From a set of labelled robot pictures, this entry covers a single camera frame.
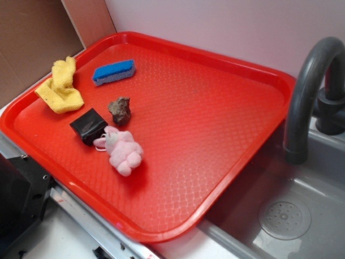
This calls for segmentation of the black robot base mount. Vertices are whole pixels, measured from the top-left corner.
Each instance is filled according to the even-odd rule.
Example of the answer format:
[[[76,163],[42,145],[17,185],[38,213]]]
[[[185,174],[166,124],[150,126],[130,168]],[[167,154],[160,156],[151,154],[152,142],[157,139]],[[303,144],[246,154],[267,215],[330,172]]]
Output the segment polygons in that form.
[[[33,158],[1,156],[1,254],[41,223],[51,182]]]

